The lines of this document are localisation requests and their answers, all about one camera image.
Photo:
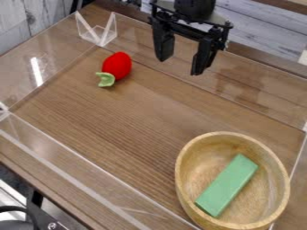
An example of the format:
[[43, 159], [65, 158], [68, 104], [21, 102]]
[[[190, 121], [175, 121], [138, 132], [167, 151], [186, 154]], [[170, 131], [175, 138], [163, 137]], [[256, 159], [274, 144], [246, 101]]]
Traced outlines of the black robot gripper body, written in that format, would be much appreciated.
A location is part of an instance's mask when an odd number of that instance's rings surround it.
[[216, 49], [227, 47], [232, 23], [215, 13], [216, 0], [150, 0], [152, 20], [170, 24], [171, 30], [191, 40], [210, 37]]

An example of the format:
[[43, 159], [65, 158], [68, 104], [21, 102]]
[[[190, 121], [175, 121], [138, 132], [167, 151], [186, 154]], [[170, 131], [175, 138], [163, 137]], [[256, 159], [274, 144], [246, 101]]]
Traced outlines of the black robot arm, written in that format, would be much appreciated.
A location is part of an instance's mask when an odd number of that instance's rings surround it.
[[148, 23], [160, 62], [174, 55], [175, 35], [198, 42], [191, 75], [202, 75], [216, 54], [227, 48], [234, 24], [214, 13], [216, 0], [151, 0]]

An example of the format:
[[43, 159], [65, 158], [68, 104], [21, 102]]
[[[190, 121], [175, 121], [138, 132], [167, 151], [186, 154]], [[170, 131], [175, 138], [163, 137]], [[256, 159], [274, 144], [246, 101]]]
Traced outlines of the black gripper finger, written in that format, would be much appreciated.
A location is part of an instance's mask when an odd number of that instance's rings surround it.
[[156, 58], [160, 62], [166, 61], [174, 54], [174, 32], [170, 24], [152, 20], [152, 38]]
[[198, 51], [194, 55], [191, 75], [202, 75], [204, 70], [211, 67], [218, 49], [215, 41], [204, 37], [199, 41]]

